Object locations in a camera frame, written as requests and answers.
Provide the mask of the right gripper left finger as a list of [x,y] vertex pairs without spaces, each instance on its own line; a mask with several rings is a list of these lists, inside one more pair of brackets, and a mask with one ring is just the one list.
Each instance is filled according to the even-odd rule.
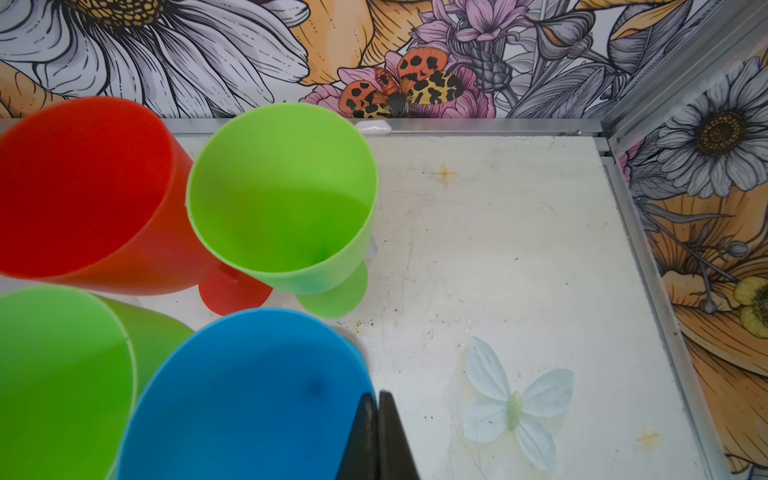
[[379,478],[378,409],[371,393],[359,401],[347,444],[336,475],[337,480]]

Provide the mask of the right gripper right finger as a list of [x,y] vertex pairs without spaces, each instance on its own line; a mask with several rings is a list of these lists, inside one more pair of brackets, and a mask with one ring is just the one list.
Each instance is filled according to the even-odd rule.
[[379,479],[419,480],[420,476],[410,450],[394,396],[382,390],[378,400],[378,465]]

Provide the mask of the blue wine glass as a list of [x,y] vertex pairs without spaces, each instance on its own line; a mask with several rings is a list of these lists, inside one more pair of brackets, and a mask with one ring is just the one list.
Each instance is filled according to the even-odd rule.
[[186,340],[144,391],[120,479],[332,479],[362,395],[360,351],[322,321],[260,308]]

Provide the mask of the green wine glass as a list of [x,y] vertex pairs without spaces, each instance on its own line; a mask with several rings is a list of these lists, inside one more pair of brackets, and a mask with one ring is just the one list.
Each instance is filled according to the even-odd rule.
[[366,293],[378,193],[374,153],[349,120],[281,103],[241,114],[210,137],[185,205],[216,258],[294,295],[308,313],[336,319]]
[[192,333],[75,288],[2,294],[2,478],[113,478],[143,391]]

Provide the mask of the red wine glass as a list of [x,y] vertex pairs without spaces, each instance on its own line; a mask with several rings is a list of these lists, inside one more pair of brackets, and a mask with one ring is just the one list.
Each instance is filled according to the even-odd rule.
[[1,272],[127,296],[196,288],[226,316],[264,283],[210,253],[188,219],[192,159],[151,110],[90,97],[29,115],[1,137]]

